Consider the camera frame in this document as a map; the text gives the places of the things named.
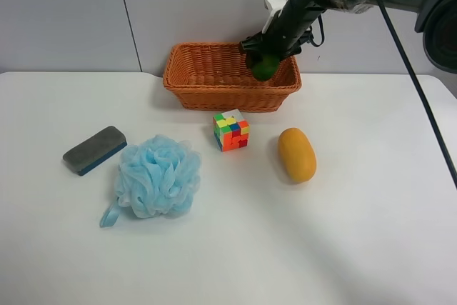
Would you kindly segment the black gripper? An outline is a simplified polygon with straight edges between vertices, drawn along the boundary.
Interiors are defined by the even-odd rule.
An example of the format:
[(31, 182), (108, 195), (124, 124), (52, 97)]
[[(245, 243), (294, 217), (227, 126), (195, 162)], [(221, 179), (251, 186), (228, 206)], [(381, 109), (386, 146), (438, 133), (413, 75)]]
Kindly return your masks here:
[(305, 4), (287, 0), (266, 23), (266, 29), (240, 42), (240, 52), (252, 62), (260, 62), (265, 56), (282, 61), (300, 54), (303, 44), (319, 47), (323, 43), (315, 41), (312, 25), (317, 21), (320, 33), (323, 33), (322, 13), (323, 7), (314, 1)]

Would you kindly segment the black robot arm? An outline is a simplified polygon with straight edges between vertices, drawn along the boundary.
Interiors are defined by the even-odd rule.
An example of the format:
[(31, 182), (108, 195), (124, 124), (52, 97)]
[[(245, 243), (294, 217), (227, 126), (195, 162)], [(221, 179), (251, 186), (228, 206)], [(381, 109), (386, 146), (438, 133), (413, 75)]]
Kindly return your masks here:
[(264, 0), (269, 11), (262, 30), (239, 44), (246, 67), (267, 81), (279, 64), (301, 53), (305, 43), (316, 45), (312, 24), (328, 10), (363, 13), (372, 6), (417, 15), (414, 30), (423, 35), (428, 60), (438, 69), (456, 72), (456, 0)]

